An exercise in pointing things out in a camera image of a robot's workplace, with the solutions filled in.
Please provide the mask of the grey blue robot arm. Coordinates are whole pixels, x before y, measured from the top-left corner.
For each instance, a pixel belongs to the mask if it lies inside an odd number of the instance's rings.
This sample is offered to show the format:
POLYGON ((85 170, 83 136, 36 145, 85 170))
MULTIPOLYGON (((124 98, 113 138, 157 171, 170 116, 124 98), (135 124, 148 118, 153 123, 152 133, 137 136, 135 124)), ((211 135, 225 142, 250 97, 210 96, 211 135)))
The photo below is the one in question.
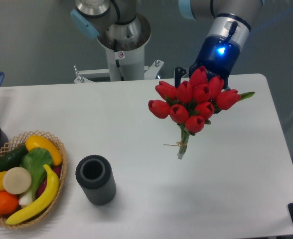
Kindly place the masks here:
MULTIPOLYGON (((229 75, 264 5, 262 0, 180 0, 183 17, 212 18, 212 26, 188 70, 175 76, 192 76, 204 66, 208 78, 229 75)), ((97 39, 106 51, 111 81, 154 79, 160 64, 145 66, 145 45, 151 36, 149 21, 137 12, 134 0, 78 0, 70 17, 88 38, 97 39)))

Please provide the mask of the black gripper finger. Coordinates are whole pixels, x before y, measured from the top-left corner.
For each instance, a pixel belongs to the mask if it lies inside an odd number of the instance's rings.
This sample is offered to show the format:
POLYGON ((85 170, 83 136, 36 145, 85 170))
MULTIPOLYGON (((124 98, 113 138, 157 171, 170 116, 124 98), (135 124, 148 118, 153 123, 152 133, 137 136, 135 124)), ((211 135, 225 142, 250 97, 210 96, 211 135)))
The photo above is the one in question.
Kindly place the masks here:
POLYGON ((182 68, 182 67, 175 67, 174 69, 174 86, 176 88, 179 87, 179 85, 181 84, 181 79, 183 78, 183 76, 185 76, 187 73, 187 70, 182 68))

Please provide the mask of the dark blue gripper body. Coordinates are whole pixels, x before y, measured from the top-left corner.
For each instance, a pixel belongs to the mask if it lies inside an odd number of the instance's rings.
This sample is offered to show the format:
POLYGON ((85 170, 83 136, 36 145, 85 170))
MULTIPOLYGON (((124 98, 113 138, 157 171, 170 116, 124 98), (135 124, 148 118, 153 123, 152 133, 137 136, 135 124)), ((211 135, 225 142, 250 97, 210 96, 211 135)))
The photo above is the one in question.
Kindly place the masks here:
POLYGON ((204 66, 208 80, 219 76, 224 80, 223 88, 228 88, 228 78, 250 30, 251 26, 236 15, 217 15, 195 62, 189 67, 189 76, 204 66))

